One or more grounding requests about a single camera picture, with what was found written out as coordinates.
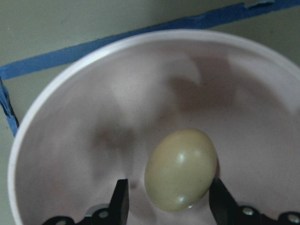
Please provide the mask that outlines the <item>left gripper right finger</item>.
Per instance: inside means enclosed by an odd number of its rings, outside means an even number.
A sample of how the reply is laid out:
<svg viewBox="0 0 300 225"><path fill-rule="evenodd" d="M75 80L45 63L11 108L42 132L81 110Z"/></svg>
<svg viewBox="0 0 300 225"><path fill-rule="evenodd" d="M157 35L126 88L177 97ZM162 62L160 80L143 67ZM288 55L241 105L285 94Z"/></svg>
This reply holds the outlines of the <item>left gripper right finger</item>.
<svg viewBox="0 0 300 225"><path fill-rule="evenodd" d="M287 211L272 219L249 205L238 205L219 178L209 188L209 207L218 225L298 225L300 213Z"/></svg>

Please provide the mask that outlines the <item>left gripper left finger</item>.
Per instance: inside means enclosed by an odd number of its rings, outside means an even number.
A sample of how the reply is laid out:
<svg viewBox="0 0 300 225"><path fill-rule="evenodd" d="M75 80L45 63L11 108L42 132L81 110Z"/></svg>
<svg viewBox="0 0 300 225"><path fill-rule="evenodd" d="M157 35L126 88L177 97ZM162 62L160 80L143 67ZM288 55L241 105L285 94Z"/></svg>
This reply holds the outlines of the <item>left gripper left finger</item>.
<svg viewBox="0 0 300 225"><path fill-rule="evenodd" d="M109 204L90 208L78 225L125 225L129 211L128 180L118 180Z"/></svg>

